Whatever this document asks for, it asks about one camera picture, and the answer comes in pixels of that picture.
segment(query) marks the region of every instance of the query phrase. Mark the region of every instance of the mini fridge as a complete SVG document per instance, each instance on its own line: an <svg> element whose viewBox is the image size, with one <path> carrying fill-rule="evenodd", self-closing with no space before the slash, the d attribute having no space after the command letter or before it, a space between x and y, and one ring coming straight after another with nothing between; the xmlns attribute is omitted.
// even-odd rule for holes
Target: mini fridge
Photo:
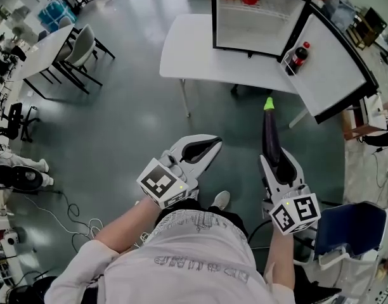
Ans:
<svg viewBox="0 0 388 304"><path fill-rule="evenodd" d="M214 48L249 58L276 58L318 123L378 88L354 47L311 0L212 0L212 40ZM304 42L310 44L307 60L288 75Z"/></svg>

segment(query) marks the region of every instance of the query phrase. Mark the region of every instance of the soda bottle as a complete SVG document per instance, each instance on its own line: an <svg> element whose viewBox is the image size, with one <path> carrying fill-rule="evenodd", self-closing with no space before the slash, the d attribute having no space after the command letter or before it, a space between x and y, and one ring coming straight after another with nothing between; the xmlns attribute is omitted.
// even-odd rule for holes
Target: soda bottle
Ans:
<svg viewBox="0 0 388 304"><path fill-rule="evenodd" d="M302 46L298 47L295 50L293 57L290 60L290 63L286 67L286 72L288 75L294 75L298 72L300 66L305 62L308 57L308 49L310 45L308 42L304 42Z"/></svg>

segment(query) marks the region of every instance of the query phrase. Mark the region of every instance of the black and white marker cube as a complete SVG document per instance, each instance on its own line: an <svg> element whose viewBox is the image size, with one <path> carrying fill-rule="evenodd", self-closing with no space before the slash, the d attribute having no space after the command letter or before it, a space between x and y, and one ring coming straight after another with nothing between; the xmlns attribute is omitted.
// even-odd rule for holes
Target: black and white marker cube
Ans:
<svg viewBox="0 0 388 304"><path fill-rule="evenodd" d="M137 182L143 192L162 209L187 197L188 185L154 158L141 173Z"/></svg>
<svg viewBox="0 0 388 304"><path fill-rule="evenodd" d="M269 214L284 235L305 230L321 218L315 194L283 198Z"/></svg>

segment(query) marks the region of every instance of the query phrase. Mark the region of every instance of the fridge shelf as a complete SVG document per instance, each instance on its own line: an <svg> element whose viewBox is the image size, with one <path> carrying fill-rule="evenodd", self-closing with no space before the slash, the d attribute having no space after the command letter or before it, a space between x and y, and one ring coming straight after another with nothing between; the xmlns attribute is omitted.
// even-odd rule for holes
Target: fridge shelf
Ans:
<svg viewBox="0 0 388 304"><path fill-rule="evenodd" d="M223 9L243 10L254 13L262 13L268 16L274 16L283 20L288 20L290 15L283 5L271 0L259 0L252 6L244 4L241 0L220 0L220 6Z"/></svg>

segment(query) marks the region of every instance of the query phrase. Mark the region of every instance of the bottle label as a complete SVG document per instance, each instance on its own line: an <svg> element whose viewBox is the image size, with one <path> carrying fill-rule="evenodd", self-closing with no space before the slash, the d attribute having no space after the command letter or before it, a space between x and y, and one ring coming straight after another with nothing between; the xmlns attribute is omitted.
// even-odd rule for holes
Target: bottle label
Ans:
<svg viewBox="0 0 388 304"><path fill-rule="evenodd" d="M302 65L304 61L305 61L305 60L302 60L302 59L298 58L297 55L293 55L293 62L294 62L296 65Z"/></svg>

